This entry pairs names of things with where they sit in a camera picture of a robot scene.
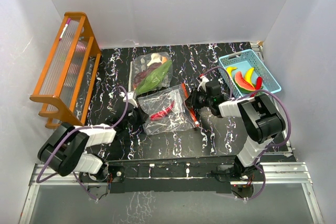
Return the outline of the yellow fake banana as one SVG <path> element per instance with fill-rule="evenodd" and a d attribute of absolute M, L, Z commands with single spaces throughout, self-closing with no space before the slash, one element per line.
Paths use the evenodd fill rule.
<path fill-rule="evenodd" d="M 245 73 L 245 75 L 244 75 L 244 78 L 243 78 L 243 80 L 244 80 L 244 88 L 246 89 L 246 90 L 249 90 L 249 91 L 254 91 L 255 90 L 255 88 L 254 88 L 254 85 L 253 85 L 253 83 L 252 83 L 252 80 L 251 80 L 251 78 L 252 78 L 252 75 L 253 75 L 253 73 L 254 73 L 254 67 L 252 67 L 252 68 L 250 68 L 246 73 Z"/>
<path fill-rule="evenodd" d="M 237 67 L 227 67 L 226 68 L 226 71 L 227 71 L 230 78 L 232 78 L 232 72 L 235 71 L 235 70 L 237 70 Z"/>

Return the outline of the red fake chili pepper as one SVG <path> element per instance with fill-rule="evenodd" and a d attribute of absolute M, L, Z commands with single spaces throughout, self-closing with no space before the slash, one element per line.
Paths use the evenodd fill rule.
<path fill-rule="evenodd" d="M 155 120 L 160 120 L 166 116 L 168 116 L 172 111 L 173 111 L 173 108 L 174 108 L 174 105 L 175 105 L 175 101 L 172 101 L 172 103 L 165 109 L 155 113 L 155 114 L 152 114 L 150 116 L 150 120 L 151 121 L 155 121 Z"/>

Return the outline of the fake watermelon slice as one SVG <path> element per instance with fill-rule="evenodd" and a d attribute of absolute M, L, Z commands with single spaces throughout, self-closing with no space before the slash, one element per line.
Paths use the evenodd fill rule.
<path fill-rule="evenodd" d="M 256 90 L 252 84 L 244 79 L 241 71 L 235 73 L 234 82 L 241 93 L 248 94 Z"/>

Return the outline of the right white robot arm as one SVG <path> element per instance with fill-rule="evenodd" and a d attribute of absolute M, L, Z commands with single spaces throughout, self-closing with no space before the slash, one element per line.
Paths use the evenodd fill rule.
<path fill-rule="evenodd" d="M 229 176 L 247 180 L 256 170 L 259 155 L 285 129 L 285 121 L 266 94 L 233 100 L 221 92 L 219 84 L 209 81 L 201 88 L 194 88 L 187 96 L 188 109 L 208 107 L 212 115 L 219 118 L 230 116 L 241 118 L 247 139 L 236 155 L 233 166 L 214 172 L 215 176 Z"/>

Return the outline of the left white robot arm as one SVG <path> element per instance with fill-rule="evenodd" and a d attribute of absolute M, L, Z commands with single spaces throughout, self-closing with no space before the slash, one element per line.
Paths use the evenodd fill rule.
<path fill-rule="evenodd" d="M 111 116 L 98 125 L 75 126 L 64 122 L 40 148 L 37 158 L 56 175 L 86 173 L 95 181 L 104 181 L 109 173 L 107 162 L 97 154 L 87 153 L 87 148 L 111 144 L 115 137 L 131 126 L 143 124 L 148 117 L 141 108 L 130 104 L 120 118 Z"/>

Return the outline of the clear zip bag red slider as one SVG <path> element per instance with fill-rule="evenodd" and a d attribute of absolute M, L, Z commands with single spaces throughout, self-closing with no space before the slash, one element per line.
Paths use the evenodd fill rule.
<path fill-rule="evenodd" d="M 143 129 L 146 135 L 187 131 L 199 126 L 195 113 L 188 109 L 185 101 L 188 93 L 185 84 L 138 98 L 144 112 Z"/>

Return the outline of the clear bag with green leaf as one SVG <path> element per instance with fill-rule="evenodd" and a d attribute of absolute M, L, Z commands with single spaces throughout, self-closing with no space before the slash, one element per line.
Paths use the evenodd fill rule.
<path fill-rule="evenodd" d="M 172 81 L 173 60 L 167 52 L 141 55 L 131 62 L 129 91 L 136 96 L 161 88 Z"/>

